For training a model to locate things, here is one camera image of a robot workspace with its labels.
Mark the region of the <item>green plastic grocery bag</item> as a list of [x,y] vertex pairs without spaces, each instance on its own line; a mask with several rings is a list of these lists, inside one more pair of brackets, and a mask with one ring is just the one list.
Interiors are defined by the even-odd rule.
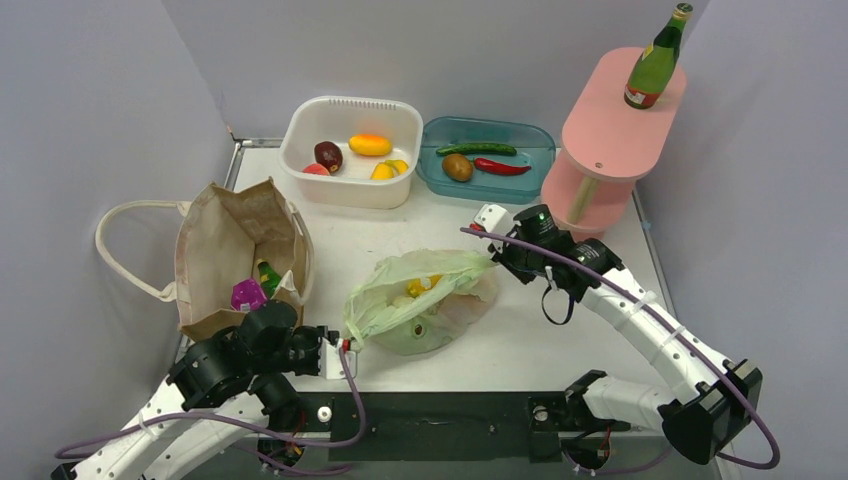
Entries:
[[[360,350],[376,343],[397,355],[441,349],[481,320],[499,294],[496,264],[470,250],[421,249],[386,257],[353,289],[343,307],[346,335]],[[417,298],[406,284],[441,275]]]

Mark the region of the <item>pink three-tier shelf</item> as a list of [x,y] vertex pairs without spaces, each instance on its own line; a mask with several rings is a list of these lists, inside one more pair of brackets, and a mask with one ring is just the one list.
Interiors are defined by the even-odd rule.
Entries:
[[577,240],[600,239],[624,215],[638,180],[658,163],[687,86],[681,66],[657,104],[624,101],[625,81],[642,53],[623,47],[603,55],[561,131],[561,150],[540,200],[559,228]]

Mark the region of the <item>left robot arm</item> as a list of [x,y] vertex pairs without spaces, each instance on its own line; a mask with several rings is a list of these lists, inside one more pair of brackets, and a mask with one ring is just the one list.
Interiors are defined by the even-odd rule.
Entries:
[[326,326],[300,326],[270,300],[240,324],[193,343],[119,437],[59,452],[54,479],[181,479],[251,433],[289,435],[310,415],[290,375],[342,378],[348,347]]

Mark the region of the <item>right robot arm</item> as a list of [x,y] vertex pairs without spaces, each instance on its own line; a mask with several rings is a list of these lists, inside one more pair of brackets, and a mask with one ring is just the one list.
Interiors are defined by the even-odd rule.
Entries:
[[494,262],[523,284],[547,282],[569,304],[581,304],[627,340],[662,378],[660,386],[591,370],[565,391],[565,413],[577,428],[623,422],[662,433],[686,459],[706,465],[752,421],[763,376],[699,340],[644,288],[602,241],[578,241],[544,204],[515,215],[485,204],[470,227],[490,240]]

